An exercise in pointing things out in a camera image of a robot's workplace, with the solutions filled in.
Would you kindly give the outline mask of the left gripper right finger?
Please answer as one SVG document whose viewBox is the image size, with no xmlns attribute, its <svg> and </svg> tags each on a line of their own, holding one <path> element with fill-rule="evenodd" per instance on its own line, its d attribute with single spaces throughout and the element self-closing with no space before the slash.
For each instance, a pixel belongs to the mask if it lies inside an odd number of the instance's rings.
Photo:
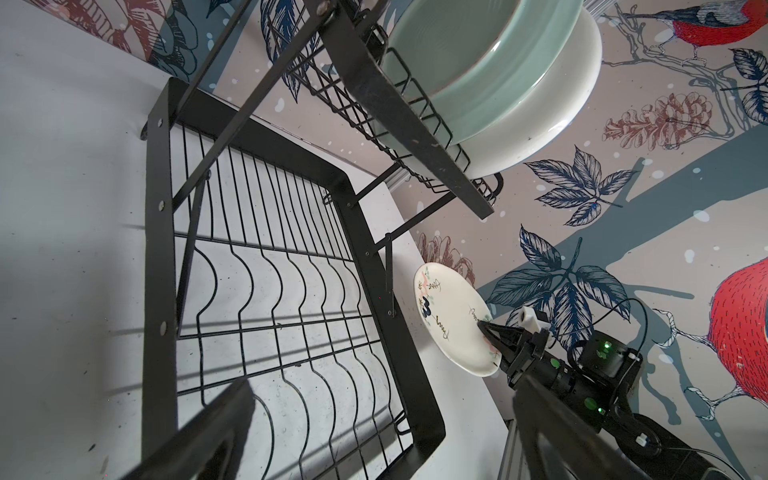
<svg viewBox="0 0 768 480">
<path fill-rule="evenodd" d="M 519 381 L 513 408 L 532 479 L 647 477 L 537 381 Z"/>
</svg>

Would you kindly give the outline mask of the black two-tier dish rack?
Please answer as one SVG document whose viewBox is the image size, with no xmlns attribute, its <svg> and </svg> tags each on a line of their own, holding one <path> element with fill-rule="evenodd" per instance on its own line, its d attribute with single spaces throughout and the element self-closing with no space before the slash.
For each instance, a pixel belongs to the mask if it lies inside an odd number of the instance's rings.
<svg viewBox="0 0 768 480">
<path fill-rule="evenodd" d="M 498 186 L 465 174 L 436 112 L 381 68 L 384 2 L 263 1 L 270 67 L 240 107 L 208 70 L 253 3 L 199 46 L 189 1 L 135 1 L 149 60 L 169 74 L 146 153 L 142 461 L 230 384 L 255 396 L 234 479 L 409 479 L 446 436 L 393 288 L 404 222 L 371 235 L 347 174 L 259 123 L 273 87 L 305 88 L 437 194 L 488 215 Z"/>
</svg>

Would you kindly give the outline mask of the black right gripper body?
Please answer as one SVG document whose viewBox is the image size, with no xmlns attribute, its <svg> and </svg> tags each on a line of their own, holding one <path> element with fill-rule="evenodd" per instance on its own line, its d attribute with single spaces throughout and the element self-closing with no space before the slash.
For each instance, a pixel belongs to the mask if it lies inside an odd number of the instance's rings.
<svg viewBox="0 0 768 480">
<path fill-rule="evenodd" d="M 508 386 L 516 390 L 524 377 L 530 377 L 577 414 L 600 413 L 600 388 L 580 375 L 564 360 L 546 351 L 549 334 L 532 334 L 522 328 L 504 328 L 500 338 L 508 352 L 502 367 Z"/>
</svg>

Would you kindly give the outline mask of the white plate blue rim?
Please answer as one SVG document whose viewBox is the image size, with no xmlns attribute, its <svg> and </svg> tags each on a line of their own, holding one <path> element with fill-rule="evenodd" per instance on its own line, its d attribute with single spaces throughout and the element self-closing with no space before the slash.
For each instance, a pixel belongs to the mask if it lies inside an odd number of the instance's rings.
<svg viewBox="0 0 768 480">
<path fill-rule="evenodd" d="M 541 150 L 574 120 L 595 88 L 602 40 L 583 8 L 560 54 L 530 93 L 504 118 L 461 143 L 477 179 L 502 172 Z"/>
</svg>

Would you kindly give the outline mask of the pale green plate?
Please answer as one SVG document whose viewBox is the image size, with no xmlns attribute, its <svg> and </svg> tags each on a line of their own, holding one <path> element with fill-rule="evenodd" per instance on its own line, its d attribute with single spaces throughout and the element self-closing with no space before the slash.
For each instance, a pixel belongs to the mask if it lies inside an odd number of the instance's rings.
<svg viewBox="0 0 768 480">
<path fill-rule="evenodd" d="M 581 14 L 580 1 L 414 1 L 381 62 L 406 81 L 416 112 L 436 112 L 438 137 L 460 143 L 502 119 L 549 70 Z"/>
</svg>

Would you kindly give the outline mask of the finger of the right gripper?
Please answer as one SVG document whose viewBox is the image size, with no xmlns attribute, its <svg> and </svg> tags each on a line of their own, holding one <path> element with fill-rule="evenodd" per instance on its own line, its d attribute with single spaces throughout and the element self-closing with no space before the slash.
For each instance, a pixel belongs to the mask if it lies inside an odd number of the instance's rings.
<svg viewBox="0 0 768 480">
<path fill-rule="evenodd" d="M 490 344 L 498 350 L 504 360 L 513 360 L 518 351 L 519 329 L 498 325 L 488 321 L 479 321 L 477 327 Z"/>
</svg>

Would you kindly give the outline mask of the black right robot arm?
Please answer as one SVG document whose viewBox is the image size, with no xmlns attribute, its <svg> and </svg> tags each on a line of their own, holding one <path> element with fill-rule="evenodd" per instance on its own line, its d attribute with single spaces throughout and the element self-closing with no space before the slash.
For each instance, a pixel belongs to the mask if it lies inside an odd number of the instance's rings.
<svg viewBox="0 0 768 480">
<path fill-rule="evenodd" d="M 479 330 L 502 355 L 500 369 L 510 388 L 533 380 L 587 425 L 608 432 L 629 460 L 652 479 L 726 479 L 703 452 L 636 413 L 629 402 L 643 356 L 603 332 L 574 343 L 561 360 L 546 351 L 549 333 L 531 333 L 481 321 Z"/>
</svg>

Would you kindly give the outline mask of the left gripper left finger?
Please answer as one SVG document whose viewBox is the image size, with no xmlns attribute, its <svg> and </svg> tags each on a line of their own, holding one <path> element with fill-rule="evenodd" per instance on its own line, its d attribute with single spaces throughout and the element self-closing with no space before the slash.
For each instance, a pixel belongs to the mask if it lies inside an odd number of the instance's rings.
<svg viewBox="0 0 768 480">
<path fill-rule="evenodd" d="M 255 411 L 249 382 L 230 384 L 127 479 L 234 479 Z"/>
</svg>

